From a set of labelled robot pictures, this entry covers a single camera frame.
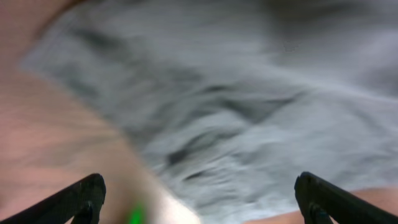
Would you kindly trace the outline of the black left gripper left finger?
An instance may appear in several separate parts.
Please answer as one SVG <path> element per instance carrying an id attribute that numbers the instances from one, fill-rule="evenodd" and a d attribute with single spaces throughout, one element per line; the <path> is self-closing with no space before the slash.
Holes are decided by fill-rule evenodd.
<path id="1" fill-rule="evenodd" d="M 1 224 L 98 224 L 105 195 L 103 176 L 90 174 Z"/>

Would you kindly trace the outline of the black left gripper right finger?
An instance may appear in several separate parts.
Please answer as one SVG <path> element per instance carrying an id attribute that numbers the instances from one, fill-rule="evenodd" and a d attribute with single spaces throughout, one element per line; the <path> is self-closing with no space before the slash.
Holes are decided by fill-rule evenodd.
<path id="1" fill-rule="evenodd" d="M 397 224 L 397 216 L 310 172 L 297 177 L 294 189 L 305 224 Z"/>

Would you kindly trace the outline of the grey shorts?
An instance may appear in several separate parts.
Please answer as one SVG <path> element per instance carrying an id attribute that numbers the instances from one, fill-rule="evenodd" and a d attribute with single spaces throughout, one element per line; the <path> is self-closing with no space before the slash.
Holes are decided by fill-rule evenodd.
<path id="1" fill-rule="evenodd" d="M 205 223 L 295 210 L 303 171 L 397 183 L 396 1 L 88 1 L 22 64 L 121 128 Z"/>

